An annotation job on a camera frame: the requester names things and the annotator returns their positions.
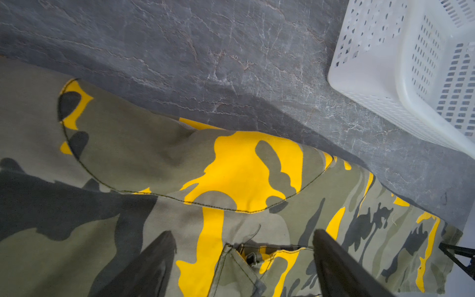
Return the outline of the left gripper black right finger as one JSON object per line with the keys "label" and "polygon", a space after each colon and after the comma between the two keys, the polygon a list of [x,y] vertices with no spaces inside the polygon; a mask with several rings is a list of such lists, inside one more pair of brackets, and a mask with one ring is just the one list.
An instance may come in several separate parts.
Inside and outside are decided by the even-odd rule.
{"label": "left gripper black right finger", "polygon": [[315,230],[312,242],[324,297],[393,297],[325,230]]}

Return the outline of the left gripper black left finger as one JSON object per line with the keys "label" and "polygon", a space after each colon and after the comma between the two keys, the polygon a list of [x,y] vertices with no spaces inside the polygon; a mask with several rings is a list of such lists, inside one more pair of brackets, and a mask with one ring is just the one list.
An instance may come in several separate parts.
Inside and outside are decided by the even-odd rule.
{"label": "left gripper black left finger", "polygon": [[175,238],[172,232],[164,231],[96,295],[98,297],[165,296],[175,254]]}

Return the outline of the camouflage yellow green trousers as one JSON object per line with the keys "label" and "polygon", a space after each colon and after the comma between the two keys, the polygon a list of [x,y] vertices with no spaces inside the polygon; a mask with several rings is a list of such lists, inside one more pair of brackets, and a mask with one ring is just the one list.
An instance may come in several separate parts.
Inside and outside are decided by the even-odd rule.
{"label": "camouflage yellow green trousers", "polygon": [[314,147],[1,59],[2,296],[97,297],[170,231],[164,297],[319,297],[315,230],[391,293],[442,294],[462,235]]}

